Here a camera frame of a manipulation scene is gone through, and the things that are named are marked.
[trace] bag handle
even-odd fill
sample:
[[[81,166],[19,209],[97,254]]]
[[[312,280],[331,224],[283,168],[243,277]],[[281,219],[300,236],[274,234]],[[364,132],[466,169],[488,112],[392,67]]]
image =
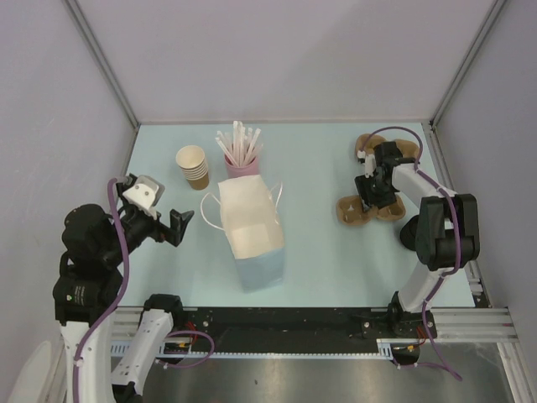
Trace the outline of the bag handle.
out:
[[[272,189],[270,189],[270,193],[272,193],[274,191],[274,189],[276,189],[276,187],[278,187],[278,184],[274,185],[272,187]],[[274,204],[274,206],[276,207],[276,210],[278,210],[278,203],[279,203],[279,198],[282,196],[282,190],[284,189],[284,183],[281,181],[279,183],[279,192],[278,192],[278,197],[276,198],[276,203]]]
[[[213,224],[212,222],[210,222],[209,220],[207,220],[207,217],[205,217],[205,213],[203,212],[203,202],[205,201],[205,199],[207,198],[207,196],[211,195],[213,199],[216,200],[216,202],[221,206],[222,204],[220,203],[220,201],[216,198],[215,195],[213,195],[212,193],[207,193],[206,195],[203,196],[203,198],[201,199],[201,203],[200,203],[200,212],[201,212],[201,216],[203,217],[203,219],[205,220],[205,222],[207,224],[209,224],[211,227],[213,228],[216,228],[216,229],[220,229],[222,231],[224,231],[224,228],[222,227],[218,227],[217,225]]]

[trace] paper cup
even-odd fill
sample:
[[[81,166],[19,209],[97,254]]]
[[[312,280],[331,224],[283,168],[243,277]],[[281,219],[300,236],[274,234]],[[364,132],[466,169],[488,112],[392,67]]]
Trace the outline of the paper cup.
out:
[[[187,145],[177,152],[175,162],[192,189],[201,190],[209,185],[209,166],[205,152],[197,145]]]

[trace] light blue table surface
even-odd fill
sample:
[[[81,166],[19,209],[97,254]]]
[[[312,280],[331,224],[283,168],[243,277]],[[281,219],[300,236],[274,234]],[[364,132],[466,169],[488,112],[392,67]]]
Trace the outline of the light blue table surface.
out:
[[[354,157],[360,134],[388,123],[248,124],[261,128],[264,144],[261,174],[268,187],[282,180],[279,214],[286,242],[283,284],[244,293],[226,236],[201,218],[200,201],[208,192],[218,196],[227,173],[215,137],[232,132],[231,124],[144,125],[140,128],[128,172],[150,175],[166,190],[157,205],[163,222],[169,210],[196,212],[183,243],[146,240],[131,255],[131,280],[123,306],[141,306],[153,293],[179,295],[185,306],[386,306],[410,277],[416,254],[399,243],[399,230],[418,208],[403,196],[406,217],[398,222],[372,220],[360,228],[340,224],[336,201],[357,194],[354,177],[363,168]],[[419,123],[404,123],[424,140],[421,159],[436,178],[430,151]],[[412,139],[390,131],[386,139]],[[177,151],[197,144],[205,152],[211,183],[192,190],[175,163]],[[206,215],[220,222],[218,205],[210,199]],[[447,281],[433,306],[474,306],[464,270]]]

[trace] gray wall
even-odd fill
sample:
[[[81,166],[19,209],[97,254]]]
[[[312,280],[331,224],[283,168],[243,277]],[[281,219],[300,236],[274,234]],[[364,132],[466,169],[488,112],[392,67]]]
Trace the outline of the gray wall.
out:
[[[133,131],[60,0],[0,2],[0,401],[58,337],[65,214],[105,203]]]
[[[428,118],[493,3],[79,1],[143,123]]]
[[[537,2],[511,2],[439,125],[458,191],[478,199],[479,264],[537,375]]]

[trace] blue bag bottom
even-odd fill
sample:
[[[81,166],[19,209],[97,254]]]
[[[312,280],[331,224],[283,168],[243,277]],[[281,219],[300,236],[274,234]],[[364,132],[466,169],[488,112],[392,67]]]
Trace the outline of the blue bag bottom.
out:
[[[246,292],[281,283],[284,278],[284,248],[248,259],[235,259],[242,287]]]

